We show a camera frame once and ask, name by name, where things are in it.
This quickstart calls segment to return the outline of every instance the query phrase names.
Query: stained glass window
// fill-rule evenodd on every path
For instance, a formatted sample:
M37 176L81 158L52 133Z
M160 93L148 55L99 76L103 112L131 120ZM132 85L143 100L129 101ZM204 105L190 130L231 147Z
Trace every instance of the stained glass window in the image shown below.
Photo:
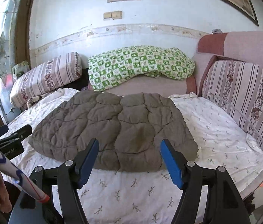
M10 92L13 86L12 67L15 65L15 25L20 0L0 0L0 116L10 123L21 111L12 108Z

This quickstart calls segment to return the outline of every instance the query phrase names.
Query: silver screw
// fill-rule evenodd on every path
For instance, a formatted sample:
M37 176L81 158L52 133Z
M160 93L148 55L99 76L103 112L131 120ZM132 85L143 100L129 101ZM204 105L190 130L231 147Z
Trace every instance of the silver screw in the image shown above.
M42 166L37 166L34 170L36 173L38 173L42 170Z
M219 167L218 167L218 170L219 170L220 172L222 172L222 173L223 173L224 171L226 171L226 169L225 169L223 166L219 166Z
M74 161L72 161L72 160L67 160L67 161L65 162L65 165L66 165L66 166L71 166L71 165L73 165L73 163L74 163Z
M189 167L193 167L195 165L195 163L193 161L188 161L186 164Z

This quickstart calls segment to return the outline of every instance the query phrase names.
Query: floral wall border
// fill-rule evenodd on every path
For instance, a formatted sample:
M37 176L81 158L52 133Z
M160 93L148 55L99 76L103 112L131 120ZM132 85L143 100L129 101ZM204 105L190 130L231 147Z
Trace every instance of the floral wall border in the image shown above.
M200 39L208 33L166 24L119 24L111 25L99 28L88 29L80 31L74 34L64 36L62 38L56 39L49 42L39 48L30 50L30 57L37 57L44 54L50 50L56 49L58 47L75 43L82 40L88 40L91 38L97 38L108 35L124 35L124 34L168 34L177 35L182 37Z

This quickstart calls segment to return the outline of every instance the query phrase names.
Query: door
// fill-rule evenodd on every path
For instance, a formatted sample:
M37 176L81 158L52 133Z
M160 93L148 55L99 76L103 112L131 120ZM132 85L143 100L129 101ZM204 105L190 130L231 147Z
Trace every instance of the door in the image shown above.
M21 110L10 104L12 67L29 58L29 19L33 0L0 0L0 126Z

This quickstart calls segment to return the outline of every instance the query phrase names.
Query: beige light switch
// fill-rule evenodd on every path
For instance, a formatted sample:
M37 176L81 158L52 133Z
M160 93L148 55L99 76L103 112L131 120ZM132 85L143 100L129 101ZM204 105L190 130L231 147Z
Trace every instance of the beige light switch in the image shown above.
M122 19L122 11L107 12L103 14L104 19Z

